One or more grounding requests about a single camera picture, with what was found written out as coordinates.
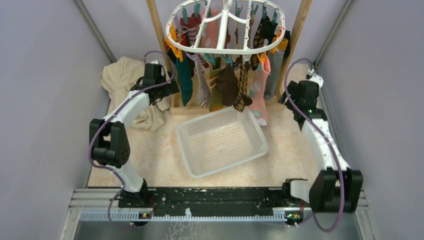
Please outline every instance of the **teal clothespin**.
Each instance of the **teal clothespin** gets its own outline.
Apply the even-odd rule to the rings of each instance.
[[[237,6],[238,0],[235,0],[235,16],[238,17],[242,13],[243,5],[241,7]]]
[[[182,6],[182,18],[185,24],[189,24],[189,17],[187,16],[187,9],[185,6]]]
[[[252,14],[256,14],[256,11],[258,11],[258,8],[259,8],[259,4],[256,4],[256,7],[253,9],[253,2],[252,2],[252,4],[251,4],[252,6],[251,6],[251,10],[250,10],[250,12],[252,13]]]
[[[278,16],[277,9],[274,8],[274,14],[272,15],[272,25],[276,24],[277,16]]]
[[[225,54],[222,54],[222,58],[224,59],[225,63],[233,65],[233,59],[231,58],[231,55],[228,55],[228,58],[225,57]]]
[[[265,6],[265,2],[262,3],[262,19],[265,19],[268,16],[267,6]]]
[[[200,12],[200,3],[198,3],[198,0],[196,0],[195,4],[194,4],[194,17],[195,18],[198,18],[199,12]]]
[[[203,58],[204,58],[206,61],[211,62],[211,63],[212,63],[212,65],[215,65],[215,57],[213,57],[213,56],[209,56],[209,53],[205,53],[205,54],[203,55]]]

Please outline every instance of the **wall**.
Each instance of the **wall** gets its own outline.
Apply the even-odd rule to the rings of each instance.
[[[294,60],[301,57],[315,60],[345,1],[312,1],[293,56]],[[117,59],[122,56],[143,59],[147,51],[160,49],[145,0],[114,0],[108,1],[107,4],[103,0],[84,0],[83,2]],[[165,32],[165,25],[170,14],[182,2],[182,0],[156,0],[163,32]],[[284,11],[286,27],[291,30],[301,0],[273,0],[273,2]],[[216,6],[222,6],[222,2],[217,1]],[[193,8],[187,8],[187,11],[191,14]],[[259,6],[257,13],[261,11],[262,7]],[[243,12],[247,12],[247,6],[244,6]]]
[[[72,1],[0,1],[0,239],[59,238],[106,64]]]
[[[384,240],[424,234],[423,12],[422,0],[356,1],[318,67]]]

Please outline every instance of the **wire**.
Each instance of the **wire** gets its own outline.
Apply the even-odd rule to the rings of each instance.
[[[320,223],[318,222],[317,216],[315,215],[315,213],[312,213],[311,216],[313,216],[313,219],[316,222],[316,225],[318,226],[319,229],[321,229],[324,232],[332,232],[334,229],[336,229],[336,227],[339,225],[341,219],[342,219],[342,215],[343,215],[343,209],[345,208],[345,181],[343,179],[343,173],[342,173],[342,168],[340,166],[340,162],[339,159],[337,158],[337,154],[336,151],[333,147],[333,145],[330,143],[329,138],[325,135],[325,133],[312,121],[312,119],[310,119],[306,114],[304,114],[299,107],[293,102],[292,97],[289,94],[289,90],[287,88],[287,81],[289,78],[289,73],[290,70],[293,68],[294,65],[296,65],[297,63],[301,62],[301,61],[307,61],[309,63],[309,68],[312,70],[313,69],[313,63],[311,60],[309,60],[308,58],[300,58],[296,61],[294,61],[290,67],[287,69],[287,72],[285,73],[284,76],[284,91],[285,94],[287,95],[287,99],[288,101],[291,103],[291,105],[293,106],[294,109],[296,109],[296,111],[306,119],[306,121],[308,121],[313,128],[315,128],[319,134],[324,138],[324,140],[327,142],[328,147],[330,149],[331,155],[334,158],[335,164],[337,166],[337,172],[338,172],[338,180],[340,182],[340,206],[338,207],[338,213],[337,213],[337,217],[335,218],[335,221],[333,223],[333,225],[330,228],[323,228]],[[304,224],[307,220],[309,220],[311,218],[311,216],[308,216],[306,219],[303,220],[303,222],[301,222],[300,224],[298,224],[299,226],[301,224]]]
[[[144,89],[142,89],[142,90],[140,90],[140,91],[138,91],[137,93],[135,93],[131,98],[128,98],[118,109],[116,109],[116,111],[115,111],[115,113],[114,113],[114,115],[112,115],[112,116],[110,116],[108,119],[106,119],[105,121],[104,121],[104,123],[98,128],[98,130],[95,132],[95,134],[94,134],[94,136],[93,136],[93,138],[91,139],[91,141],[90,141],[90,144],[88,145],[88,160],[89,160],[89,162],[90,162],[90,164],[91,164],[91,166],[93,166],[94,168],[97,168],[97,169],[106,169],[106,170],[109,170],[109,171],[111,171],[118,179],[119,179],[119,181],[121,182],[121,184],[122,184],[122,186],[121,186],[121,188],[120,188],[120,190],[112,197],[112,199],[110,200],[110,203],[109,203],[109,206],[108,206],[108,208],[107,208],[107,218],[109,219],[109,222],[111,222],[112,223],[112,225],[114,225],[116,228],[119,228],[119,229],[124,229],[124,230],[127,230],[127,229],[130,229],[130,227],[122,227],[122,226],[119,226],[119,225],[117,225],[113,220],[112,220],[112,217],[111,217],[111,209],[112,209],[112,204],[113,204],[113,202],[119,197],[119,195],[121,195],[121,193],[124,191],[124,188],[126,187],[126,185],[125,185],[125,181],[124,181],[124,179],[113,169],[113,168],[111,168],[111,167],[109,167],[109,166],[102,166],[102,165],[97,165],[97,164],[95,164],[95,162],[94,162],[94,159],[93,159],[93,155],[92,155],[92,151],[93,151],[93,146],[94,146],[94,142],[95,142],[95,140],[99,137],[99,135],[100,135],[100,132],[106,127],[106,125],[108,124],[108,123],[110,123],[111,121],[112,121],[112,119],[114,119],[116,116],[117,116],[117,114],[119,114],[119,112],[129,103],[129,102],[131,102],[131,100],[133,100],[135,97],[137,97],[138,95],[140,95],[140,94],[142,94],[142,93],[144,93],[145,91],[147,91],[147,90],[150,90],[150,89],[154,89],[154,88],[157,88],[157,87],[161,87],[161,86],[164,86],[164,85],[166,85],[166,84],[168,84],[170,81],[172,81],[173,79],[174,79],[174,76],[175,76],[175,71],[176,71],[176,66],[175,66],[175,64],[171,61],[171,59],[170,59],[170,57],[166,54],[166,53],[163,53],[163,52],[161,52],[161,51],[155,51],[155,50],[153,50],[153,51],[148,51],[148,52],[146,52],[146,54],[144,55],[144,60],[143,60],[143,62],[144,63],[146,63],[146,57],[147,57],[147,55],[149,55],[149,54],[152,54],[152,53],[158,53],[158,54],[162,54],[162,55],[164,55],[164,56],[166,56],[168,59],[169,59],[169,61],[172,63],[172,66],[173,66],[173,70],[172,70],[172,75],[171,75],[171,77],[166,81],[166,82],[162,82],[162,83],[159,83],[159,84],[155,84],[155,85],[152,85],[152,86],[148,86],[148,87],[146,87],[146,88],[144,88]]]

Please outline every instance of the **laundry basket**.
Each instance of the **laundry basket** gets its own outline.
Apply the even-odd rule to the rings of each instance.
[[[176,136],[193,178],[201,178],[256,159],[268,152],[264,133],[248,107],[214,111],[181,123]]]

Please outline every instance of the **pink sock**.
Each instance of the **pink sock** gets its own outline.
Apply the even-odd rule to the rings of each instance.
[[[260,126],[266,126],[268,124],[268,112],[265,107],[264,92],[270,72],[270,60],[266,57],[265,62],[262,62],[260,67],[255,71],[253,85],[249,93],[249,97],[252,99],[252,104],[249,108]]]

